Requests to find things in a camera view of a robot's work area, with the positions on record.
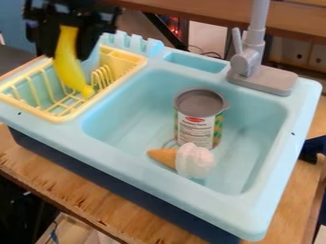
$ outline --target yellow banana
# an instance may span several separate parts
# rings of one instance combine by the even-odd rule
[[[60,36],[55,50],[53,65],[59,79],[69,88],[81,92],[85,98],[93,94],[91,86],[86,84],[84,73],[76,58],[75,41],[78,28],[60,26]]]

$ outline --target can label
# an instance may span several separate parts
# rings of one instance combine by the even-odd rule
[[[221,138],[223,115],[193,117],[174,111],[174,138],[179,145],[193,142],[198,147],[212,149]]]

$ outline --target waffle cone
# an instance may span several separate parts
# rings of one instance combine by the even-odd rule
[[[175,170],[175,156],[177,149],[157,149],[147,151],[147,155],[153,160]]]

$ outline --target tin can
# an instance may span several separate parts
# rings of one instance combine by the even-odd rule
[[[229,104],[215,91],[187,90],[174,98],[174,139],[179,145],[193,142],[215,148],[222,136],[224,115]]]

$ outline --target yellow dish rack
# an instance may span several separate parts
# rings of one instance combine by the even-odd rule
[[[146,58],[108,46],[99,47],[99,67],[89,74],[95,93],[84,99],[57,77],[52,59],[18,75],[0,86],[0,100],[51,123],[75,118],[146,64]]]

